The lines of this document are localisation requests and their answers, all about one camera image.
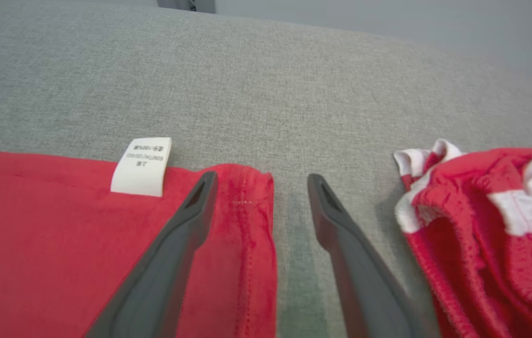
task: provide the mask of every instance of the folded garment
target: folded garment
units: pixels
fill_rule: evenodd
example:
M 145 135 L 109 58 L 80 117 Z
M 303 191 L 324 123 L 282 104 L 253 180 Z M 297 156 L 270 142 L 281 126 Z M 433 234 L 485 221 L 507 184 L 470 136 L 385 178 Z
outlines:
M 444 337 L 532 337 L 532 149 L 395 152 L 395 216 Z
M 110 192 L 116 163 L 0 153 L 0 337 L 83 336 L 202 175 L 168 168 L 163 197 Z M 274 338 L 273 180 L 217 165 L 177 336 Z

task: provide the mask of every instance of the white label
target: white label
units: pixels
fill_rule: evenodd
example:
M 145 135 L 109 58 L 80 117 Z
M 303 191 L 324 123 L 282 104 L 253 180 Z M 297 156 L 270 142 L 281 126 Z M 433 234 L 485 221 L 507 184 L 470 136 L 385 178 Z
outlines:
M 110 191 L 161 197 L 170 137 L 136 138 L 114 170 Z

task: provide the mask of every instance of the seam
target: seam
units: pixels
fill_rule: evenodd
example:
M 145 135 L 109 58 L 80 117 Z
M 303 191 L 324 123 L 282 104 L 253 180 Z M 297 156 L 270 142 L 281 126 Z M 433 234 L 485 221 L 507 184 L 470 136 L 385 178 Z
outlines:
M 244 179 L 243 179 L 243 200 L 245 200 L 245 197 L 247 197 L 247 191 L 245 190 L 247 188 L 247 176 L 246 175 L 243 175 L 244 176 Z M 246 238 L 246 241 L 245 241 L 245 246 L 247 248 L 247 267 L 246 267 L 246 278 L 247 280 L 245 281 L 247 283 L 247 308 L 246 308 L 246 311 L 245 311 L 245 332 L 243 334 L 244 337 L 247 337 L 249 336 L 249 328 L 251 327 L 251 316 L 250 316 L 250 313 L 251 313 L 251 270 L 253 269 L 253 266 L 251 265 L 252 264 L 252 260 L 253 260 L 253 257 L 252 257 L 252 252 L 253 250 L 251 250 L 251 226 L 249 225 L 249 213 L 247 212 L 247 208 L 244 207 L 243 208 L 243 216 L 244 216 L 244 221 L 243 221 L 243 225 L 246 227 L 246 233 L 247 233 L 247 238 Z
M 520 214 L 521 218 L 524 220 L 525 224 L 527 224 L 527 229 L 525 229 L 525 233 L 530 233 L 532 230 L 532 226 L 528 222 L 528 219 L 525 217 L 523 211 L 521 210 L 521 206 L 517 202 L 517 200 L 514 197 L 514 191 L 510 191 L 510 197 L 512 199 L 512 203 L 517 207 L 518 213 Z
M 243 182 L 240 185 L 240 200 L 245 201 L 246 199 L 246 192 L 245 192 L 245 186 L 247 182 L 247 177 L 243 173 L 243 169 L 239 170 L 240 176 L 243 177 Z M 248 258 L 249 258 L 249 246 L 247 244 L 247 228 L 244 227 L 244 218 L 245 218 L 245 208 L 240 203 L 233 203 L 234 201 L 229 202 L 229 205 L 236 211 L 236 223 L 239 228 L 240 233 L 240 244 L 242 246 L 241 248 L 241 266 L 239 271 L 239 290 L 237 294 L 237 311 L 241 309 L 241 313 L 237 313 L 236 316 L 236 331 L 235 331 L 235 337 L 242 338 L 247 336 L 247 312 L 248 312 L 248 306 L 249 306 L 249 297 L 245 293 L 245 285 L 249 286 L 249 282 L 247 281 L 248 277 Z

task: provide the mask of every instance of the gray couch cushion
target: gray couch cushion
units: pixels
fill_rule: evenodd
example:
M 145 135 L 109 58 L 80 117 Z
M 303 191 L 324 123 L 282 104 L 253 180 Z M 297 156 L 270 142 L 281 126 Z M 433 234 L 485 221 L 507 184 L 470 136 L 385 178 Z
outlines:
M 358 32 L 99 4 L 0 2 L 0 150 L 118 161 L 168 136 L 170 166 L 270 171 L 281 337 L 339 337 L 343 316 L 305 180 L 322 174 L 418 309 L 430 293 L 393 208 L 392 152 L 445 137 L 532 147 L 532 84 Z

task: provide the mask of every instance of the red and white clothing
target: red and white clothing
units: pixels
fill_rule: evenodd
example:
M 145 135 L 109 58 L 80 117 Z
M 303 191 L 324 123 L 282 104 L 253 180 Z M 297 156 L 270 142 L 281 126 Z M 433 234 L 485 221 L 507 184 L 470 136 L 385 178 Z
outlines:
M 532 149 L 464 154 L 439 139 L 394 157 L 408 190 L 395 216 L 442 335 L 532 337 Z

